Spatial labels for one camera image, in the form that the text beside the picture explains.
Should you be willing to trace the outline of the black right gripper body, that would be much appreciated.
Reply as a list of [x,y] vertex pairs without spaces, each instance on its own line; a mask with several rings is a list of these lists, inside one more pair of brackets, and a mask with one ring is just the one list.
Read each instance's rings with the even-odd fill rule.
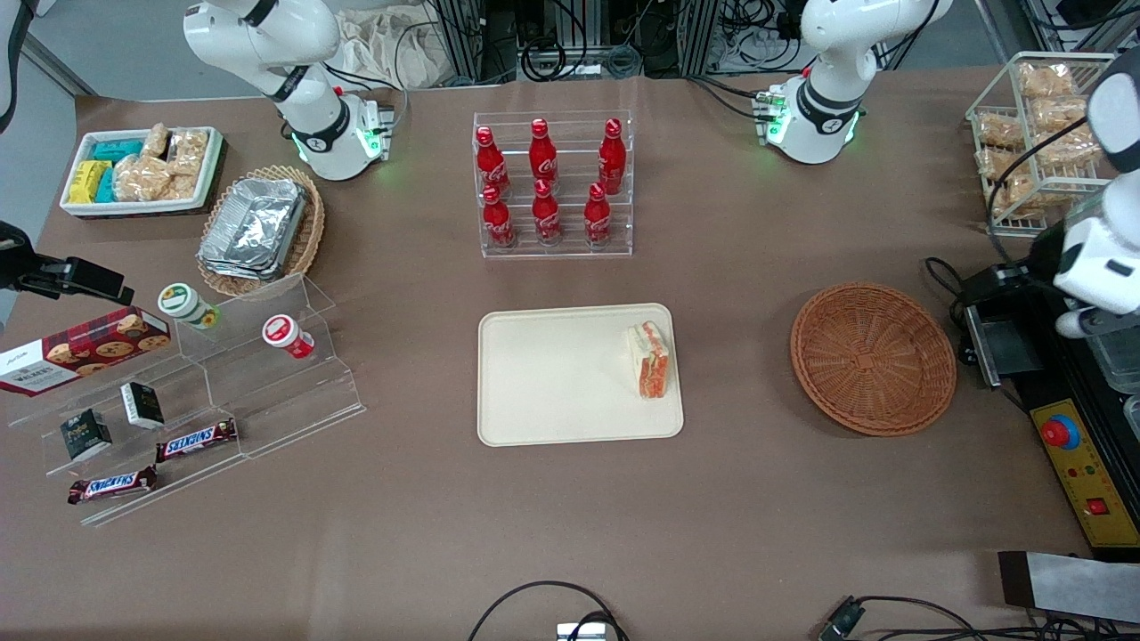
[[40,259],[31,240],[21,228],[1,222],[1,289],[21,292],[25,279],[36,276]]

